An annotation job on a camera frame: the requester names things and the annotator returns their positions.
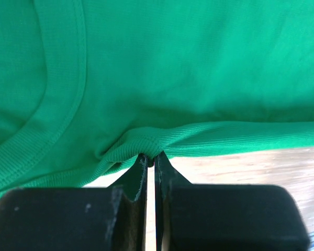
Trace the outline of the green tank top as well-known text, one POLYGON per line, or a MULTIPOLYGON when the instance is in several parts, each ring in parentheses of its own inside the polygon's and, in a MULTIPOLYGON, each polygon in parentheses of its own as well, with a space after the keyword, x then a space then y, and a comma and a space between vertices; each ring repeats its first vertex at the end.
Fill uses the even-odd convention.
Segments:
POLYGON ((310 146, 314 1, 0 1, 0 197, 310 146))

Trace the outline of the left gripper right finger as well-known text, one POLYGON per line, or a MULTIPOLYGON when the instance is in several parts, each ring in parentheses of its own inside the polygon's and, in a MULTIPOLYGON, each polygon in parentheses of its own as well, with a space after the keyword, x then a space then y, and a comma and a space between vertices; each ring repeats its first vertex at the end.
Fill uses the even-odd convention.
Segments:
POLYGON ((160 153, 155 164, 157 250, 307 250, 290 193, 276 185, 192 184, 160 153))

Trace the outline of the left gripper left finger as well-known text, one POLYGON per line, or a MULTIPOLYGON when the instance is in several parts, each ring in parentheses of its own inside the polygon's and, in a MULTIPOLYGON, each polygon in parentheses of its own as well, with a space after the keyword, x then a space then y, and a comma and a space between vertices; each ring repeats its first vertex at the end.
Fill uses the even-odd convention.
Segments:
POLYGON ((0 198, 0 250, 144 250, 148 158, 106 188, 20 188, 0 198))

